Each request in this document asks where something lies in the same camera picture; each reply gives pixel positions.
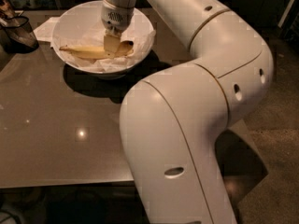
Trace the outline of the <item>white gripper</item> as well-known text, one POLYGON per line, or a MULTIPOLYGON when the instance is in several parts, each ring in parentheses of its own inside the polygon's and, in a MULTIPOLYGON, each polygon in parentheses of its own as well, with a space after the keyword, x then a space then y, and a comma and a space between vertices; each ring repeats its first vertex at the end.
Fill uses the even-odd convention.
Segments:
POLYGON ((117 7, 103 0, 101 21, 109 34, 104 35, 104 50, 108 54, 116 54, 121 43, 120 35, 129 27, 133 13, 132 8, 117 7))

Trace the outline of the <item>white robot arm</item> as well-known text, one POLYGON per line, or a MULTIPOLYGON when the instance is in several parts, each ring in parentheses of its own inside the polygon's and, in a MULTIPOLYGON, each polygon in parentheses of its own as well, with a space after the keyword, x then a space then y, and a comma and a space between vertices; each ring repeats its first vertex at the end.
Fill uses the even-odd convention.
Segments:
MULTIPOLYGON (((103 0, 124 31, 136 0, 103 0)), ((191 54, 125 95, 120 131, 152 224, 237 224, 215 154, 217 138, 265 96, 273 58, 261 36, 217 0, 148 0, 191 54)))

